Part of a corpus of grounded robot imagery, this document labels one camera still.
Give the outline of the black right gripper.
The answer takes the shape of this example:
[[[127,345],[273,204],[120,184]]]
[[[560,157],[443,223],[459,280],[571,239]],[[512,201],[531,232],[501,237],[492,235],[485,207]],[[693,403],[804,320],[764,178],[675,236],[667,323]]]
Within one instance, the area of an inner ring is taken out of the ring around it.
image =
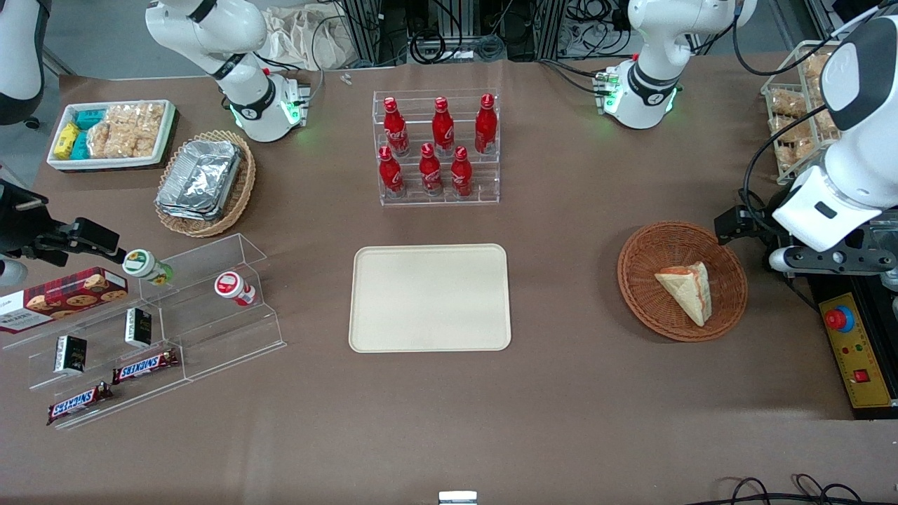
[[[115,264],[124,262],[126,251],[118,248],[119,234],[87,218],[77,218],[71,224],[67,231],[71,240],[39,237],[52,230],[48,199],[12,182],[2,181],[1,184],[3,255],[19,257],[22,247],[30,246],[35,241],[35,258],[55,267],[65,267],[70,255],[94,255]]]

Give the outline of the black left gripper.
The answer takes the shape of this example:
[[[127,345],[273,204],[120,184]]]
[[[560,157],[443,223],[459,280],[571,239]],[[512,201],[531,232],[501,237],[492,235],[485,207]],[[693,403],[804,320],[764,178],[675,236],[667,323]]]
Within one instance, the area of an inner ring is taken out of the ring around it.
[[[734,206],[714,220],[719,245],[741,238],[756,238],[765,246],[782,244],[782,228],[773,220],[772,211],[763,199],[751,201],[751,214],[745,206]]]

